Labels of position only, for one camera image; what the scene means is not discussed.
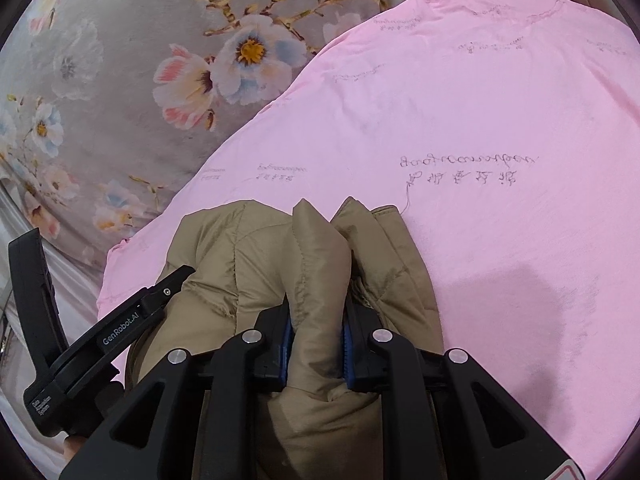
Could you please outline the person's left hand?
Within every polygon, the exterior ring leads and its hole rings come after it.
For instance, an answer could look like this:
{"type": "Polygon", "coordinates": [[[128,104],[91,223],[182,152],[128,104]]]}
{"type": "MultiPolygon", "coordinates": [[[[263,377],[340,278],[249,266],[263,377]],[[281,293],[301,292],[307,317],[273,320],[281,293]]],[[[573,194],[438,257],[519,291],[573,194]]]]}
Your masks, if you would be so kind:
{"type": "Polygon", "coordinates": [[[63,456],[66,462],[70,462],[87,442],[87,438],[81,436],[68,436],[63,443],[63,456]]]}

